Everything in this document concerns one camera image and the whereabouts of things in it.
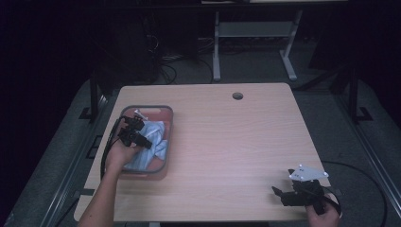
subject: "blue cloth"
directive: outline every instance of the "blue cloth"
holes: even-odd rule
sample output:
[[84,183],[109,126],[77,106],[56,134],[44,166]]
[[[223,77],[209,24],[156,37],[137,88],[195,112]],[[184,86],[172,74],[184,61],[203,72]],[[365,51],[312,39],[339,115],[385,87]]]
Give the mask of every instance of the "blue cloth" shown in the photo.
[[150,149],[144,148],[136,153],[132,160],[124,167],[132,170],[147,170],[151,160],[157,156],[161,160],[166,157],[167,141],[163,139],[165,124],[163,121],[144,121],[145,126],[139,133],[145,136],[151,143]]

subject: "grommet hole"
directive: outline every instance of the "grommet hole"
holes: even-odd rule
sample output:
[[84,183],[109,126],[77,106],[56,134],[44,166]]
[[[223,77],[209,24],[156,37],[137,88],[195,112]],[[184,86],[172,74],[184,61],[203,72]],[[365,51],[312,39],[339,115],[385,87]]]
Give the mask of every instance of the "grommet hole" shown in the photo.
[[243,97],[242,93],[233,93],[233,99],[235,100],[241,100]]

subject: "plastic tray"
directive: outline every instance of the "plastic tray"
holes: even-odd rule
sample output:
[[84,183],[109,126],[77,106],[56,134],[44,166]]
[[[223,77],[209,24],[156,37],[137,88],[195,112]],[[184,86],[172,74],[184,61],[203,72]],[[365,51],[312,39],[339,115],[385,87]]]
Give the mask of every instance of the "plastic tray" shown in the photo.
[[[124,168],[122,178],[130,178],[136,180],[162,180],[167,174],[168,156],[170,137],[173,125],[173,110],[168,106],[128,106],[120,116],[134,116],[134,111],[139,110],[141,114],[146,116],[149,121],[163,121],[165,124],[164,140],[167,140],[166,157],[164,160],[154,156],[146,170],[137,170],[132,168]],[[121,122],[116,129],[116,134],[126,124]]]

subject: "human hand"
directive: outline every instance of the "human hand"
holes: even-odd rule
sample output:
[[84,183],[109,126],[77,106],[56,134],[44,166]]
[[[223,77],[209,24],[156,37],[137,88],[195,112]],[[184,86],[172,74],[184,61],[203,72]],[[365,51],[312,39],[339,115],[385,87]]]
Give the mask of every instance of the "human hand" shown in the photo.
[[130,147],[126,147],[123,142],[118,139],[113,143],[112,148],[107,155],[106,170],[116,169],[121,171],[123,166],[132,160],[133,155],[142,150],[142,148],[143,147],[134,144]]
[[338,227],[340,222],[336,208],[328,202],[323,202],[324,214],[316,214],[313,205],[306,207],[307,220],[310,227]]

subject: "table top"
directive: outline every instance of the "table top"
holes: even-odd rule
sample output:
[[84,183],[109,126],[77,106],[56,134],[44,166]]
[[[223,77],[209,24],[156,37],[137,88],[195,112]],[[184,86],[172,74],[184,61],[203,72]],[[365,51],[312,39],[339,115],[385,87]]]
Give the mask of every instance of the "table top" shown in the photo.
[[[241,93],[236,100],[233,93]],[[174,112],[168,170],[161,181],[121,176],[115,221],[267,221],[305,219],[271,190],[292,191],[288,169],[323,170],[295,98],[285,83],[124,87],[84,188],[97,189],[115,119],[130,105]],[[327,179],[321,180],[328,186]],[[79,219],[92,196],[81,196]]]

